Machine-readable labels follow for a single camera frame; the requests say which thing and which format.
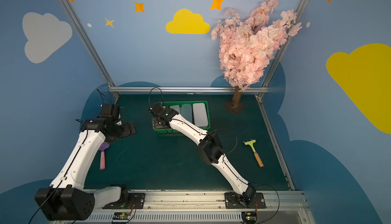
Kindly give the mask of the green plastic storage tray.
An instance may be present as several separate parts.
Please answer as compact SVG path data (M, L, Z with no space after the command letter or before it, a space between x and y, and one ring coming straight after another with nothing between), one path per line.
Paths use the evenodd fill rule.
M208 102L207 101L170 101L170 102L164 102L165 104L165 108L169 109L170 106L173 106L173 105L179 105L180 106L180 114L181 114L181 106L183 104L195 104L195 103L204 103L206 105L206 110L207 110L207 116L208 116L208 122L209 122L209 125L208 127L201 127L201 129L204 129L204 130L210 130L211 128L211 122L210 122L210 114L209 114L209 105L208 105Z

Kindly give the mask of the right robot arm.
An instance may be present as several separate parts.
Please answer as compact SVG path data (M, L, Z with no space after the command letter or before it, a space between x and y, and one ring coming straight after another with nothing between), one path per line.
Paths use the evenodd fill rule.
M239 205L249 207L256 194L256 189L234 168L223 150L217 132L208 132L186 120L174 109L167 109L155 103L149 111L161 126L169 127L190 138L197 146L202 160L215 167L230 183Z

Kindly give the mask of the left circuit board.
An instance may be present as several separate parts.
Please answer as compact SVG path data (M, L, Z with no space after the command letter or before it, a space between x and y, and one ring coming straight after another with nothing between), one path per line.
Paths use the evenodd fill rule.
M129 212L115 212L112 217L112 221L128 221L130 220Z

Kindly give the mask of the light blue pencil case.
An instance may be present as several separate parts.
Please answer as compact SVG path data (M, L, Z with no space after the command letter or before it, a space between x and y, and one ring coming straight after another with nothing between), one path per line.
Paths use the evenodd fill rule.
M183 104L181 106L181 115L190 123L193 121L193 113L192 113L192 105L191 104Z

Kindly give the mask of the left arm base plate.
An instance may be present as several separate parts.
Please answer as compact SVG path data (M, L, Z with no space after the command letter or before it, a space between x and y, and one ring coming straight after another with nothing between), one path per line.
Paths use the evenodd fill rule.
M123 193L118 201L103 206L103 209L143 209L145 197L145 193Z

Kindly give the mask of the right circuit board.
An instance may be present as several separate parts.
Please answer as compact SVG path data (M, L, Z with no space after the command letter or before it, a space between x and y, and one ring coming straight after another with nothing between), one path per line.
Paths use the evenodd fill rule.
M242 224L255 224L257 222L257 214L255 212L242 212Z

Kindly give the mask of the aluminium front rail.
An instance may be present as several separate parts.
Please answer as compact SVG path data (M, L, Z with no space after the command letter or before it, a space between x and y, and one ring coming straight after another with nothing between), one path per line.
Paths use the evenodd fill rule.
M241 224L242 212L255 212L256 224L313 224L315 219L301 191L258 191L266 209L227 209L218 190L131 190L145 193L143 209L94 210L85 224ZM130 220L112 221L115 212L129 212Z

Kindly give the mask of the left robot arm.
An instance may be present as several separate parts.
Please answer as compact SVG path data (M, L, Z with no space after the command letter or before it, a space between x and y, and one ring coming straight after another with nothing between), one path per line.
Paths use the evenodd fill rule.
M120 106L103 104L96 118L82 122L79 138L69 158L48 188L41 188L35 201L49 221L84 221L95 209L128 202L126 187L109 186L85 191L91 164L104 143L136 133L133 122L121 121Z

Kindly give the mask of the purple pink toy shovel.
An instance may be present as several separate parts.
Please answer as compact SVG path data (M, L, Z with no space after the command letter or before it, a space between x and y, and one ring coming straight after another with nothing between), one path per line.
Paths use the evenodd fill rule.
M105 169L105 150L110 147L110 144L106 141L100 146L100 170Z

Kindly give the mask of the white opaque pencil case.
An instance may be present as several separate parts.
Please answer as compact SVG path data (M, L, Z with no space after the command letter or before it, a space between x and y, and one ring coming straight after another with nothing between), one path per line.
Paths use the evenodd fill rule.
M208 127L208 116L206 105L204 103L195 103L192 105L193 120L197 127Z

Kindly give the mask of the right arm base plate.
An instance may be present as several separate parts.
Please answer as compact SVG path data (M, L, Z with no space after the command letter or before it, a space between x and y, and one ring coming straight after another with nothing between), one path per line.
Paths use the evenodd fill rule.
M266 200L261 192L255 193L251 200L234 192L224 193L225 206L227 209L266 209Z

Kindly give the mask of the pink blossom artificial tree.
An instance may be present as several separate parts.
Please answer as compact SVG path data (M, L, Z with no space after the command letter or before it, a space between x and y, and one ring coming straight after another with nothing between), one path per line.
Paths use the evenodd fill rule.
M278 5L279 0L265 0L244 21L234 9L228 8L225 20L218 21L211 31L212 40L220 40L224 79L235 89L232 100L224 107L236 115L244 109L240 102L242 93L259 82L274 53L301 29L294 10L283 11L280 19L270 23L270 15Z

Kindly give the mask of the circuit board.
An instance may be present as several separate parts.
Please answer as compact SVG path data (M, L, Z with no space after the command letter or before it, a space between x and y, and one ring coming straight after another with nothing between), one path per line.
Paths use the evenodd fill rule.
M255 224L257 222L257 214L255 212L242 212L242 224Z
M112 217L112 221L128 221L130 220L129 212L115 212Z

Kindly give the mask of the frosted pencil case front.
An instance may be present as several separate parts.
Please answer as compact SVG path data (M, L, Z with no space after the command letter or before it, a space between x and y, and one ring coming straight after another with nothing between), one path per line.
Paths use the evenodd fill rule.
M173 110L175 110L177 113L180 113L180 106L179 106L179 105L170 106L170 109L173 109Z

